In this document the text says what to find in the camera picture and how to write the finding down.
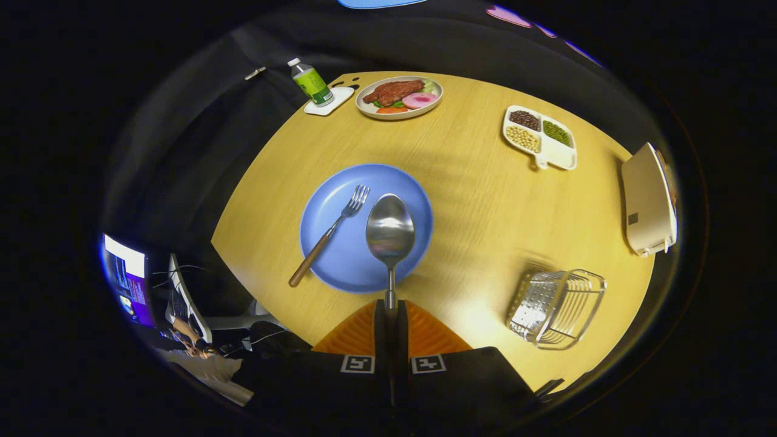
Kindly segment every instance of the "steak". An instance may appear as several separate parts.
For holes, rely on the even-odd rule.
[[[365,103],[378,101],[384,107],[390,107],[399,102],[403,97],[423,89],[422,80],[408,80],[404,82],[389,82],[380,85],[372,93],[364,97]]]

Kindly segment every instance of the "wooden fork handle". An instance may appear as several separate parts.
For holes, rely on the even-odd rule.
[[[289,279],[289,285],[292,287],[296,287],[299,285],[299,282],[302,280],[302,277],[305,276],[305,273],[308,273],[308,270],[310,270],[310,264],[313,264],[313,261],[317,258],[319,253],[321,253],[322,250],[324,250],[324,246],[329,242],[329,233],[325,233],[321,239],[315,244],[313,247],[313,250],[308,253],[308,256],[305,257],[305,260],[302,261],[302,264],[299,264],[299,268],[296,272],[291,276],[291,279]]]

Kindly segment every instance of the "green label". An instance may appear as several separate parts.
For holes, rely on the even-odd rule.
[[[324,79],[321,79],[315,68],[295,77],[294,81],[302,88],[302,91],[305,91],[310,100],[313,100],[313,103],[317,105],[326,102],[332,95],[332,92],[329,91],[329,88],[324,83]]]

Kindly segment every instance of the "toaster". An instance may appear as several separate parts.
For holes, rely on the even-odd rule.
[[[641,257],[669,250],[678,238],[677,191],[664,157],[647,142],[621,166],[626,240]]]

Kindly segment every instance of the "white plate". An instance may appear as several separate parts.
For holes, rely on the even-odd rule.
[[[349,97],[351,97],[354,94],[354,89],[347,86],[337,86],[335,88],[330,89],[330,91],[332,91],[332,94],[334,95],[334,100],[335,100],[334,102],[331,102],[325,107],[317,107],[315,103],[313,103],[311,100],[305,106],[305,112],[307,114],[314,114],[314,115],[329,115],[332,111],[337,109],[338,106],[342,105],[346,100],[348,100]]]
[[[430,80],[432,81],[432,84],[434,85],[434,89],[432,89],[432,94],[437,96],[437,100],[430,103],[429,105],[426,105],[423,108],[418,108],[416,110],[409,110],[407,112],[400,112],[397,114],[378,114],[379,107],[373,105],[372,103],[365,103],[363,98],[369,94],[375,91],[376,88],[378,88],[380,85],[383,85],[387,82],[401,82],[401,81],[407,81],[407,80]],[[359,108],[359,110],[366,116],[376,118],[378,120],[402,120],[404,118],[411,118],[416,117],[421,114],[425,114],[431,110],[434,109],[435,106],[437,106],[440,103],[440,100],[442,100],[442,86],[437,83],[437,81],[434,81],[429,78],[421,77],[421,76],[397,76],[395,78],[388,78],[379,80],[372,85],[368,86],[365,89],[362,89],[361,92],[356,96],[356,107]]]
[[[523,124],[518,124],[510,121],[510,114],[517,110],[524,110],[530,113],[531,115],[539,118],[540,131],[535,131],[534,129],[527,128]],[[551,123],[554,123],[555,125],[562,128],[564,131],[566,131],[566,133],[570,136],[570,145],[569,146],[564,145],[558,142],[557,140],[550,138],[548,135],[546,135],[545,130],[542,127],[543,121],[550,121]],[[518,126],[521,129],[525,129],[527,132],[533,134],[537,139],[539,139],[539,152],[535,153],[519,145],[518,143],[513,142],[513,140],[509,139],[507,137],[507,128],[510,126]],[[504,139],[506,139],[507,142],[510,143],[510,145],[512,145],[516,149],[519,149],[522,152],[526,152],[529,155],[533,155],[535,157],[535,162],[537,163],[537,167],[541,169],[548,168],[548,164],[553,164],[554,166],[557,166],[565,170],[573,170],[577,167],[577,147],[575,146],[575,139],[572,136],[572,131],[570,131],[569,128],[567,128],[565,125],[559,123],[558,121],[552,119],[551,117],[542,115],[537,111],[530,110],[526,107],[519,107],[518,105],[513,105],[511,107],[508,107],[507,110],[504,112],[504,121],[502,122],[502,135],[504,136]]]

